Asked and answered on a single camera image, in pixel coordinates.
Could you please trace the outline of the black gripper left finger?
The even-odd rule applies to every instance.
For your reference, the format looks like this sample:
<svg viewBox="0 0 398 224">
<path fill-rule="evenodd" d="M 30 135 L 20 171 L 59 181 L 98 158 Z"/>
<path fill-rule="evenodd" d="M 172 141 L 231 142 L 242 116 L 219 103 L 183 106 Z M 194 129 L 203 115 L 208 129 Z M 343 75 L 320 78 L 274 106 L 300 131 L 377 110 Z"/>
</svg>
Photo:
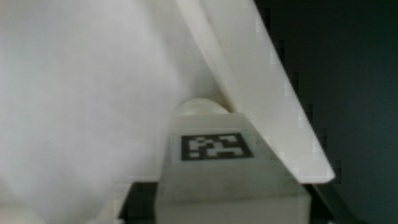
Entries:
<svg viewBox="0 0 398 224">
<path fill-rule="evenodd" d="M 156 224 L 156 182 L 128 184 L 105 203 L 94 224 Z"/>
</svg>

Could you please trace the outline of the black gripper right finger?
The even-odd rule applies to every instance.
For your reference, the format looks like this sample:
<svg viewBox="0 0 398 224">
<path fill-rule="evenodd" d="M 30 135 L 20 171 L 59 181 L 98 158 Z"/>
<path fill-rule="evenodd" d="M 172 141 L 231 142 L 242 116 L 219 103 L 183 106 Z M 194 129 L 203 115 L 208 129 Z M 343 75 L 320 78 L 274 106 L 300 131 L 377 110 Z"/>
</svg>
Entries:
<svg viewBox="0 0 398 224">
<path fill-rule="evenodd" d="M 306 184 L 311 194 L 309 224 L 364 224 L 330 184 Z"/>
</svg>

